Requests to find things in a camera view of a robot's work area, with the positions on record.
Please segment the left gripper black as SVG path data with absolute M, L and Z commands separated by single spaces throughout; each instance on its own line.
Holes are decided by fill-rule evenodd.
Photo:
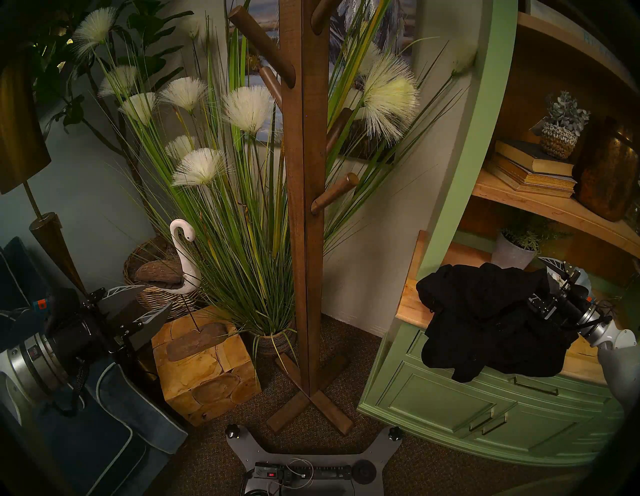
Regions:
M 118 315 L 146 288 L 142 284 L 97 289 L 84 302 L 71 306 L 55 326 L 57 358 L 97 359 L 130 347 L 142 349 L 168 321 L 173 306 L 167 303 L 128 324 L 117 325 Z

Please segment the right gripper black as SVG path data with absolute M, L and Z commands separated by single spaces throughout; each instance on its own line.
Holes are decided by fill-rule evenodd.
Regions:
M 560 328 L 589 328 L 599 323 L 595 304 L 588 301 L 588 290 L 576 283 L 576 267 L 556 258 L 539 257 L 549 275 L 547 297 L 532 294 L 527 305 L 537 317 Z

